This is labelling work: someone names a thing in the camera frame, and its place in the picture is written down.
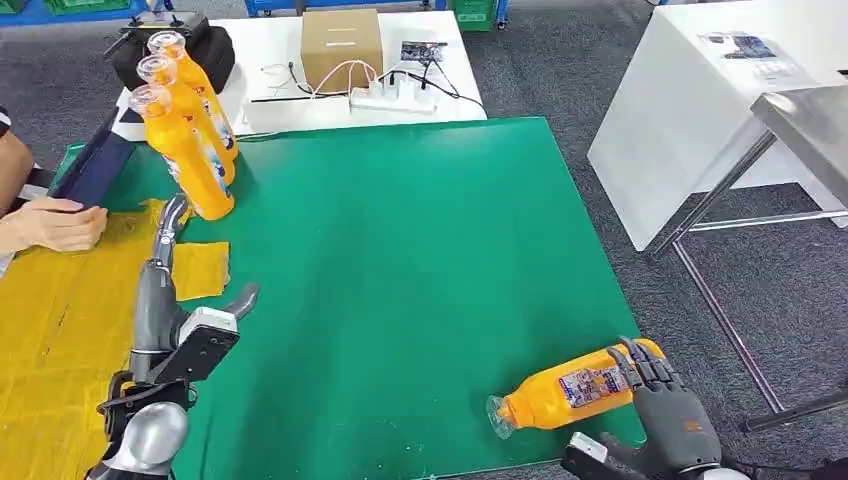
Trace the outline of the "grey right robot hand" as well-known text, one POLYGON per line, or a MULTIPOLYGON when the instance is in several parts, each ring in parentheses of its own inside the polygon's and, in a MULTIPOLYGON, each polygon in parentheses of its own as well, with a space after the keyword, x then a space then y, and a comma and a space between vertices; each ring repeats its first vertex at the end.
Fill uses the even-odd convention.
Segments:
POLYGON ((611 456, 648 479, 697 479, 719 468, 722 447, 706 410, 669 362, 621 336, 625 354, 607 353, 623 374, 646 440, 639 447, 604 432, 600 442, 611 456))

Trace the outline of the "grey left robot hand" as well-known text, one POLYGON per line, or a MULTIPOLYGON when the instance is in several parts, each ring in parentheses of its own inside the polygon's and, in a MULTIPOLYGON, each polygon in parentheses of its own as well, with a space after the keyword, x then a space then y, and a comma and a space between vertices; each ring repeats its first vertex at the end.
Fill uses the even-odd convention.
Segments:
POLYGON ((259 285, 248 283, 222 309, 189 312, 176 299, 172 278, 180 218, 189 203, 183 193, 168 200, 153 237, 152 256, 141 267, 136 288, 129 371, 137 384, 197 382, 209 377, 240 339, 239 321, 254 307, 259 285))

